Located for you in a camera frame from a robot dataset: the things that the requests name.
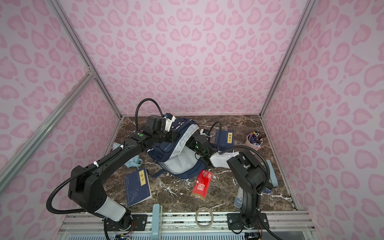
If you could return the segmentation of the blue book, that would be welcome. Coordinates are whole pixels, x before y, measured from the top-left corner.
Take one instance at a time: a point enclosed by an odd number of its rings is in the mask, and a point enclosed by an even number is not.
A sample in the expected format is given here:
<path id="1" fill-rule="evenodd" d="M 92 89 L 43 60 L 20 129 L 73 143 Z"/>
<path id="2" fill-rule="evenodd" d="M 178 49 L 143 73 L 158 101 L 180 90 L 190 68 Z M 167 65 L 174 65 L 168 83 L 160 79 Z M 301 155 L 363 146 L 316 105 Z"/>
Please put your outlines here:
<path id="1" fill-rule="evenodd" d="M 215 143 L 213 144 L 215 150 L 218 149 L 218 144 L 220 145 L 220 151 L 225 151 L 234 146 L 234 131 L 216 130 L 215 137 Z"/>
<path id="2" fill-rule="evenodd" d="M 152 198 L 148 173 L 141 168 L 125 177 L 127 204 L 129 207 Z"/>

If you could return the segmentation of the navy blue student backpack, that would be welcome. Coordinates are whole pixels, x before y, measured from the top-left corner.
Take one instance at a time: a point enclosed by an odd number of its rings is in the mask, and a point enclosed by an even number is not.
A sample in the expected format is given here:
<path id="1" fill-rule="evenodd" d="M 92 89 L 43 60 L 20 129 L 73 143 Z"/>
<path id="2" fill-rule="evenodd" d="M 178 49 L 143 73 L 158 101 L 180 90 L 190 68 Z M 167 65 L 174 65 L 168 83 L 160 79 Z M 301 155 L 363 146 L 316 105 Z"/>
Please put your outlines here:
<path id="1" fill-rule="evenodd" d="M 193 141 L 194 136 L 199 135 L 199 125 L 194 120 L 178 118 L 172 123 L 171 130 L 178 134 L 175 140 L 154 144 L 147 149 L 148 155 L 162 168 L 151 177 L 156 179 L 169 173 L 183 180 L 194 178 L 207 168 L 203 155 L 190 148 L 196 146 Z"/>

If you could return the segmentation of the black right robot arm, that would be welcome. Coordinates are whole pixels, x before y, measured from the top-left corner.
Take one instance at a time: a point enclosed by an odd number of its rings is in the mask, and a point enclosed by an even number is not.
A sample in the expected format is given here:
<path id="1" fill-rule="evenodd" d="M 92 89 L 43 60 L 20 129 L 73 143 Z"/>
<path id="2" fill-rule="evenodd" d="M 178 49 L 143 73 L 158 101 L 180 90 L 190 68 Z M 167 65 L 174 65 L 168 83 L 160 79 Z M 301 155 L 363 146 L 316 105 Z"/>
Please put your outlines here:
<path id="1" fill-rule="evenodd" d="M 199 155 L 199 160 L 215 168 L 228 168 L 232 171 L 243 191 L 240 207 L 240 224 L 243 228 L 267 229 L 267 219 L 262 218 L 260 204 L 262 191 L 269 184 L 271 170 L 255 149 L 237 145 L 221 149 L 210 142 L 210 132 L 196 131 L 187 141 L 187 147 Z"/>

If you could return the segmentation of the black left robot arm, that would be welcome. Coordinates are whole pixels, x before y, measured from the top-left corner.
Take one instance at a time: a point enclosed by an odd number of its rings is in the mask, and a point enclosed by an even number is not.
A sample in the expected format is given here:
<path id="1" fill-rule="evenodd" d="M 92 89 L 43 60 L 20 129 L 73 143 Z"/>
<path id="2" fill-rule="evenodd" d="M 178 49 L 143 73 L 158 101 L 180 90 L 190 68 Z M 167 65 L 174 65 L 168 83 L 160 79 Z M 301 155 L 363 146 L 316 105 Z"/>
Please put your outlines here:
<path id="1" fill-rule="evenodd" d="M 108 155 L 84 168 L 75 167 L 71 176 L 49 195 L 47 210 L 56 215 L 88 212 L 103 219 L 105 224 L 116 223 L 123 230 L 130 227 L 133 221 L 131 211 L 111 199 L 103 184 L 128 160 L 149 147 L 163 142 L 171 143 L 175 136 L 171 125 L 175 119 L 170 113 L 151 115 L 144 126 L 136 126 L 124 143 Z M 79 209 L 58 210 L 53 207 L 54 197 L 66 185 L 69 186 L 68 197 L 79 205 Z"/>

